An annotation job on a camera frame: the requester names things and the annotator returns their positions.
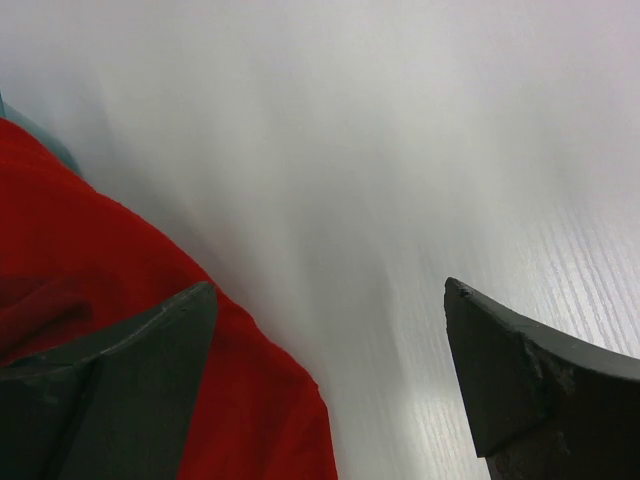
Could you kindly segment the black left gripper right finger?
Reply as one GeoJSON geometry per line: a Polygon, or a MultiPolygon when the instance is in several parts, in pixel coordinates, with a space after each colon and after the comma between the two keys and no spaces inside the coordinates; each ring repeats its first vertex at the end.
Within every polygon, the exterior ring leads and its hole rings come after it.
{"type": "Polygon", "coordinates": [[[446,331],[493,479],[636,479],[639,362],[448,278],[446,331]]]}

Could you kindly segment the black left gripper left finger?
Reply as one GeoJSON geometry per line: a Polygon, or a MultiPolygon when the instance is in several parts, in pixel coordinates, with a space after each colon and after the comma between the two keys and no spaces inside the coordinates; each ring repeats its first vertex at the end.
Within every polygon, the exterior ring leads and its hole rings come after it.
{"type": "Polygon", "coordinates": [[[200,282],[2,367],[2,478],[176,478],[216,317],[200,282]]]}

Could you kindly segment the dark red t-shirt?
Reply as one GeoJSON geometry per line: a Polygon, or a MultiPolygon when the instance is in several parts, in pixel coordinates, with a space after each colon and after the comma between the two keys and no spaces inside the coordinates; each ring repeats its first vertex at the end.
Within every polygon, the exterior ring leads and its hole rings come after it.
{"type": "MultiPolygon", "coordinates": [[[[34,136],[1,123],[1,360],[93,333],[207,279],[155,227],[98,193],[34,136]]],[[[333,479],[317,384],[219,294],[179,475],[333,479]]]]}

